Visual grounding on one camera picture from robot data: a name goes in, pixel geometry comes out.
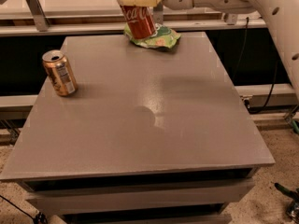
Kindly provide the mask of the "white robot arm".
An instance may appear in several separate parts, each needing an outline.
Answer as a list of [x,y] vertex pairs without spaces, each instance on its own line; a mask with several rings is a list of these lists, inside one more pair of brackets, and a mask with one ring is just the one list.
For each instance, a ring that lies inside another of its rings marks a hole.
[[299,97],[299,0],[117,0],[121,6],[156,7],[172,10],[209,7],[213,10],[245,14],[258,12],[277,48],[296,96]]

